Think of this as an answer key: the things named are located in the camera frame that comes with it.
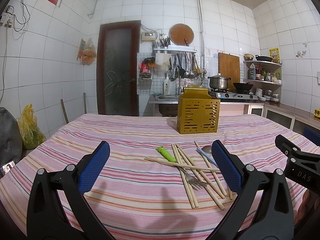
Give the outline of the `round wooden board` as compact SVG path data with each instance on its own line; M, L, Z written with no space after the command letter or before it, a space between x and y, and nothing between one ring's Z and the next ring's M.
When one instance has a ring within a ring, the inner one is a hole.
M169 30L171 41L178 46L189 46L194 40L194 32L186 24L178 23Z

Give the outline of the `blue handle metal spoon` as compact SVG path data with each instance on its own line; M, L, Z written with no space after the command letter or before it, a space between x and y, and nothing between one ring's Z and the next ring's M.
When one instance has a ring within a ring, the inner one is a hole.
M204 146L203 148L197 147L197 151L200 155L204 157L209 163L213 164L215 167L218 167L215 160L212 157L211 148L209 146Z

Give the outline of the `black wok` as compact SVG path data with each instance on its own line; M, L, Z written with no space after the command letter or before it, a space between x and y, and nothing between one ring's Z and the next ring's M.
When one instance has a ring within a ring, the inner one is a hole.
M235 90L238 93L249 93L251 89L253 88L253 84L247 82L247 83L233 83L233 86L235 87Z

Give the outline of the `corner wall shelf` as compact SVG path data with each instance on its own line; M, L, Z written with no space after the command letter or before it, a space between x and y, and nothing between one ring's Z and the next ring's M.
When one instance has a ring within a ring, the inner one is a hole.
M244 83L252 85L250 89L261 101L280 103L281 64L274 63L268 56L243 55Z

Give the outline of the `steel utensil rack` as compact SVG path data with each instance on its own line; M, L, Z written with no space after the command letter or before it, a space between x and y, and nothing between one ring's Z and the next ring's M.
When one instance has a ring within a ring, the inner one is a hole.
M197 50L194 47L178 45L169 45L167 47L153 47L153 51L155 54L197 53Z

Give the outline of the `wooden chopstick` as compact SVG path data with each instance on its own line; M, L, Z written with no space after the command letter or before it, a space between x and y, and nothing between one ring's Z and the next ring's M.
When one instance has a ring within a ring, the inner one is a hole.
M177 146L177 149L180 153L180 155L182 156L182 158L184 159L184 161L188 164L188 165L194 165L195 166L195 163L193 162L193 160L191 159L191 157L189 157L185 152L184 150L182 150L182 148L180 146L178 146L178 144L175 144ZM196 176L197 179L199 179L200 181L204 181L206 182L202 176L197 172L193 172ZM216 205L220 208L220 210L224 210L225 207L224 205L220 202L219 198L217 197L217 193L209 186L205 186L204 187L206 189L206 191L208 192L208 194L211 196L211 198L213 199L213 201L216 203Z
M199 166L194 166L194 165L183 165L183 164L179 164L179 163L173 163L173 162L169 162L169 161L158 160L156 158L151 158L151 157L145 157L144 159L148 160L148 161L151 161L151 162L154 162L154 163L162 164L162 165L188 168L190 170L220 172L220 170L217 169L217 168L199 167Z
M199 144L194 141L197 151L200 153L200 155L202 156L202 158L204 159L204 162L206 163L207 167L212 168L208 158L203 154L203 150L200 148ZM227 196L227 192L225 191L225 189L223 188L223 185L221 184L221 181L219 180L217 174L215 172L212 172L213 177L215 178L215 181L220 189L220 191L222 192L222 194L224 196Z
M172 145L172 150L174 151L174 155L177 160L177 163L182 164L181 155L180 155L180 153L177 149L177 146L175 144ZM181 177L183 180L183 184L184 184L186 193L189 198L189 202L191 204L191 208L192 209L199 208L199 203L198 203L197 198L195 196L195 193L193 191L193 187L189 181L189 180L191 180L191 176L188 174L188 172L184 168L179 167L179 169L180 169L180 173L181 173Z
M174 153L174 157L176 159L176 162L179 164L180 163L180 159L179 159L179 156L178 156L178 153L177 153L177 149L175 147L174 144L171 145L171 148L172 148L172 151ZM191 195L191 191L190 191L190 187L188 186L188 183L186 181L186 177L185 177L185 174L183 173L183 171L180 169L180 167L178 167L179 171L180 171L180 174L181 174L181 178L182 178L182 181L183 181L183 185L184 185L184 188L185 188L185 191L187 193L187 196L188 196L188 199L189 199L189 202L190 202L190 205L191 205L191 208L194 209L195 208L195 203L194 203L194 199Z
M208 178L208 176L204 173L204 170L207 171L207 168L202 168L198 166L191 166L191 165L183 165L184 168L189 168L193 172L197 171L202 178L207 182L207 184L222 198L225 198L225 195L222 193L219 187L215 186L213 182Z

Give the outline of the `pink striped tablecloth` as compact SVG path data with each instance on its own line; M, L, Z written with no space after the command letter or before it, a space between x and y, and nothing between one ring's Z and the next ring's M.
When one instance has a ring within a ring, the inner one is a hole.
M176 118L85 114L57 130L1 179L1 202L18 228L26 232L27 207L39 168L61 171L106 141L111 154L85 198L116 239L205 239L226 214L207 190L195 191L192 209L178 169L151 162L178 144L197 166L204 160L196 145L219 140L257 170L284 169L286 157L275 146L281 134L301 150L319 153L304 136L257 115L222 116L215 133L180 134Z

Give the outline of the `steel sink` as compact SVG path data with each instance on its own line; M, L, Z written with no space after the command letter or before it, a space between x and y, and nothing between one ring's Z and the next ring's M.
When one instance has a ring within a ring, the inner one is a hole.
M150 95L150 104L178 104L178 95Z

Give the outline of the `wall control box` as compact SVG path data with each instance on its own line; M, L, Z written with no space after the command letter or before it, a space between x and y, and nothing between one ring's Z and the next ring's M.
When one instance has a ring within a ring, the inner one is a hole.
M156 41L157 37L158 37L158 33L157 32L142 32L140 40L142 42L144 42L144 41Z

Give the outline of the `hanging orange snack bag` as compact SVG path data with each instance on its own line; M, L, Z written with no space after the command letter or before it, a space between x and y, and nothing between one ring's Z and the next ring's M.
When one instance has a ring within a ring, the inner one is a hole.
M84 66L89 66L95 61L96 58L97 52L92 38L90 37L86 41L82 39L79 45L76 60L80 61Z

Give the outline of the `gas stove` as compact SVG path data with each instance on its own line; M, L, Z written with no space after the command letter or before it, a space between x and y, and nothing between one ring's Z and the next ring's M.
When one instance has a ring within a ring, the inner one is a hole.
M208 94L215 99L220 99L221 101L257 101L258 97L254 94L239 94L233 92L224 91L208 91Z

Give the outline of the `dark wooden glass door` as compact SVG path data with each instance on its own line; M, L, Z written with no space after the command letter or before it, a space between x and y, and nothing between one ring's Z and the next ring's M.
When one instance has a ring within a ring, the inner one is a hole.
M104 115L139 115L137 56L140 20L100 26L97 55L97 107Z

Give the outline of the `steel cooking pot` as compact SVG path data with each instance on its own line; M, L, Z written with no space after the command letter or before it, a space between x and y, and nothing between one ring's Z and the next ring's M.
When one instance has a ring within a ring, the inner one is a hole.
M230 77L224 77L220 73L214 76L208 77L209 86L211 89L226 90L228 88L228 81Z

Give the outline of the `yellow plastic bag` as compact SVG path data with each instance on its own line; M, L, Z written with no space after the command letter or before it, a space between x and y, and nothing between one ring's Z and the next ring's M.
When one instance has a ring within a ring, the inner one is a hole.
M46 141L46 137L37 125L32 104L25 106L18 119L18 127L26 150L33 150Z

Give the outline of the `yellow perforated utensil holder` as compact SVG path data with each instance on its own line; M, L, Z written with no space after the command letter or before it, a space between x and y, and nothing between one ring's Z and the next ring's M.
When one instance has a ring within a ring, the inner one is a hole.
M177 130L181 134L217 132L220 100L206 88L185 87L178 98Z

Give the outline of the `white power strip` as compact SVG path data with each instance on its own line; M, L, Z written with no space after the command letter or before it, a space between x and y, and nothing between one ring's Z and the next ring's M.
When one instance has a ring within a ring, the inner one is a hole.
M0 18L0 26L11 28L14 24L14 16L12 13L3 12Z

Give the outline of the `green frog handle fork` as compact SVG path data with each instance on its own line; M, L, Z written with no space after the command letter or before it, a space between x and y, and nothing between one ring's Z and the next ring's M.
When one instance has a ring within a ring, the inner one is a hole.
M177 163L176 159L165 149L163 146L159 146L156 148L157 152L160 153L167 161ZM194 186L205 187L207 186L207 182L200 181L199 179L191 176L184 168L180 167L186 177L186 181Z

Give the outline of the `glass cabinet doors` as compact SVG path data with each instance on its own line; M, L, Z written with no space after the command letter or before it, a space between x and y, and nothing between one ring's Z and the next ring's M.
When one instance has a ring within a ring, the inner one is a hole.
M312 113L281 103L250 104L244 107L244 114L265 117L299 134L305 128L319 134L319 120Z

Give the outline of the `rectangular wooden cutting board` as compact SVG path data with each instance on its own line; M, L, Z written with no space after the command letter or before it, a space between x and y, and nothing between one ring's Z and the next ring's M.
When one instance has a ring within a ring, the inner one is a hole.
M228 89L235 90L233 83L240 82L240 59L238 56L218 53L218 68L219 73L226 77L231 78L228 81Z

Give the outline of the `pink cabinet door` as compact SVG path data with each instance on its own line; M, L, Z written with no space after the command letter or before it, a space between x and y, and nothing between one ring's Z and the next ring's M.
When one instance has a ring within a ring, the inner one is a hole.
M245 106L241 104L221 104L220 105L220 116L235 116L243 115L245 111Z

